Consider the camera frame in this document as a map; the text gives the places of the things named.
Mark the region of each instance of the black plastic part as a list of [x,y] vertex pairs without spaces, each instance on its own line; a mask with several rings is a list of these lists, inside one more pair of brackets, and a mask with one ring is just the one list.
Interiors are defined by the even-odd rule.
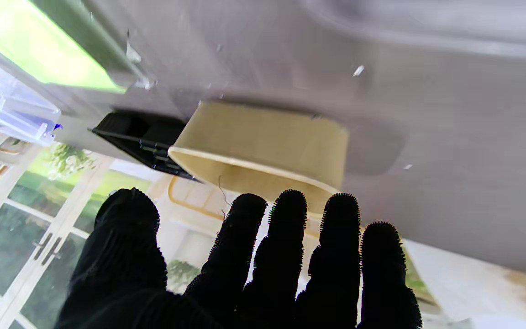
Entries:
[[168,156],[185,125],[175,118],[117,111],[91,131],[152,169],[196,180]]

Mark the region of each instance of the beige plastic part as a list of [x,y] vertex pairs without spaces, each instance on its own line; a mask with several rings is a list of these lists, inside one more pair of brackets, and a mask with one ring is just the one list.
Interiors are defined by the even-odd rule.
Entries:
[[308,211],[321,214],[342,185],[348,137],[325,118],[201,102],[168,154],[202,182],[269,202],[302,191]]

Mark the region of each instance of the clear plastic box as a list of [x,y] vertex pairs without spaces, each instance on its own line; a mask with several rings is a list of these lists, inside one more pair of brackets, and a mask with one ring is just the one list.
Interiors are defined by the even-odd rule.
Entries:
[[54,104],[0,69],[0,133],[48,145],[60,115]]

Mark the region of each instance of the gloved hand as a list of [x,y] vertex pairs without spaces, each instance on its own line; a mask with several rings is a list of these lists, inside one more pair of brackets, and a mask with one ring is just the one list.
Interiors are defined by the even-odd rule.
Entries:
[[[353,329],[361,274],[357,201],[336,194],[324,210],[310,281],[296,298],[306,205],[283,192],[245,285],[267,203],[239,196],[208,261],[184,295],[165,290],[165,262],[155,233],[159,217],[142,192],[119,190],[105,201],[70,283],[57,328],[335,328]],[[363,234],[360,329],[416,329],[421,317],[405,286],[405,258],[396,229],[368,225]]]

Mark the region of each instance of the glass door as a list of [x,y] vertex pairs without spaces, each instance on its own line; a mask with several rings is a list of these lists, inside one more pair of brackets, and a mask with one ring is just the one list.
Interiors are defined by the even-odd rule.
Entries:
[[31,290],[26,288],[35,285],[51,259],[60,258],[58,249],[67,238],[64,221],[79,202],[84,206],[92,177],[108,170],[112,159],[54,144],[27,161],[29,166],[13,167],[0,184],[0,328],[30,327],[23,317],[15,321],[17,304],[27,300]]
[[[42,266],[38,271],[42,271],[42,274],[32,275],[23,287],[21,295],[28,297],[23,300],[17,298],[9,308],[10,314],[18,310],[11,314],[12,325],[17,324],[25,329],[52,329],[66,298],[68,281],[84,242],[92,232],[94,218],[101,204],[114,190],[137,187],[147,192],[162,175],[140,164],[113,159],[104,170],[97,170],[90,177],[86,191],[81,193],[78,206],[65,217],[56,240],[53,238],[53,247],[41,258]],[[0,328],[7,329],[9,324],[6,325],[0,325]]]

